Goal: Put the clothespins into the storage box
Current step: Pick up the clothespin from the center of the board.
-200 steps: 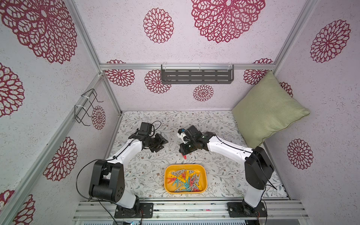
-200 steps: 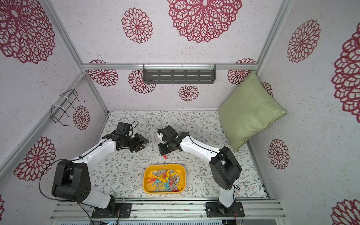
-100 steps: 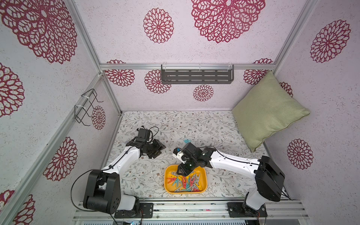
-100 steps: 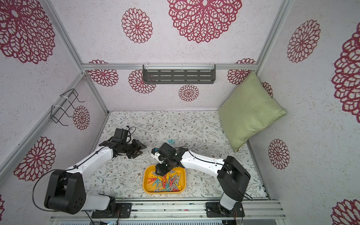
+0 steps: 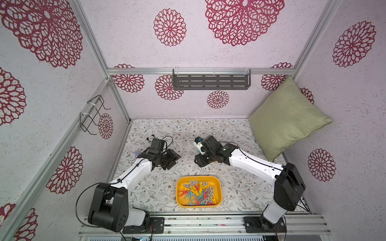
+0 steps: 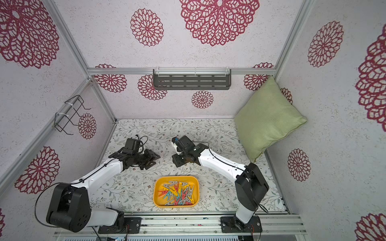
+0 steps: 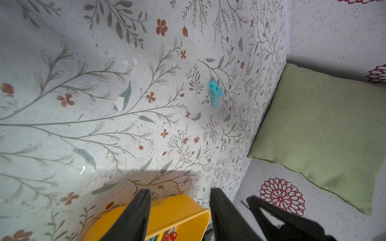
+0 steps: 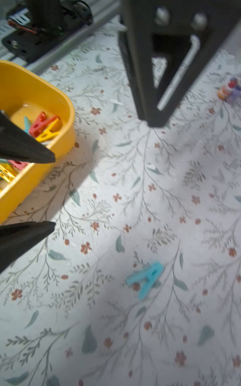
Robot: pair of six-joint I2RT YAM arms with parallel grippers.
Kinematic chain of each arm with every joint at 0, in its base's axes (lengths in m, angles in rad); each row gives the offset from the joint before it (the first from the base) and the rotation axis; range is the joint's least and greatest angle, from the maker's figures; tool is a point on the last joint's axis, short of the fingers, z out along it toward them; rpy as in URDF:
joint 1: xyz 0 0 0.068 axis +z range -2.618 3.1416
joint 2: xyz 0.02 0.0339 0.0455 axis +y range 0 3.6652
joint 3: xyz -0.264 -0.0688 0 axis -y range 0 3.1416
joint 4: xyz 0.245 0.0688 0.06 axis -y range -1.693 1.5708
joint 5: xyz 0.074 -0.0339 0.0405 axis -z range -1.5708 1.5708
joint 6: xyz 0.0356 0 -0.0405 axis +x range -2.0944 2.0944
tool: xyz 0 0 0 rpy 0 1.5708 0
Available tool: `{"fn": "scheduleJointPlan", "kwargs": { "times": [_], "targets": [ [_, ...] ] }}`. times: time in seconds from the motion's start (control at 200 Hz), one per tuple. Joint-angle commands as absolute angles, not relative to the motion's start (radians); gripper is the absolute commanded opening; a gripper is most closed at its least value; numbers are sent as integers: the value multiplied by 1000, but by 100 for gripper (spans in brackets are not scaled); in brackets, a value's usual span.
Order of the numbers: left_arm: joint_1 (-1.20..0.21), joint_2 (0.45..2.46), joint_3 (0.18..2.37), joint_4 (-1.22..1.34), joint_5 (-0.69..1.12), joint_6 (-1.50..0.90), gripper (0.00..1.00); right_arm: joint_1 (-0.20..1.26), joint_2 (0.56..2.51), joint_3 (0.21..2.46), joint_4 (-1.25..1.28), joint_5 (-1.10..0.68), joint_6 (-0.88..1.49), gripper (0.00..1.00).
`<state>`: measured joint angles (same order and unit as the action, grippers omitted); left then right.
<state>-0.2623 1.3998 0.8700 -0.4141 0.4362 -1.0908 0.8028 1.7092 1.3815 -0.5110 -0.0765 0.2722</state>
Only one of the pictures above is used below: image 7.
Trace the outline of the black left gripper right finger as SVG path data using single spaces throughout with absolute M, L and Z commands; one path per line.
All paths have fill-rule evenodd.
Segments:
M 220 188 L 211 189 L 210 209 L 216 241 L 261 240 Z

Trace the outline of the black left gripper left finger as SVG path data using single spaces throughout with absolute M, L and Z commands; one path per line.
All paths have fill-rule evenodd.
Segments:
M 139 191 L 102 241 L 144 241 L 150 216 L 151 192 Z

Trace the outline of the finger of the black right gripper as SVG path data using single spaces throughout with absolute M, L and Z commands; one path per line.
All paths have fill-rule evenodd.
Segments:
M 268 241 L 327 240 L 324 229 L 314 221 L 281 210 L 257 196 L 248 197 L 247 203 Z M 263 210 L 278 218 L 283 225 L 280 228 L 274 226 L 263 214 Z

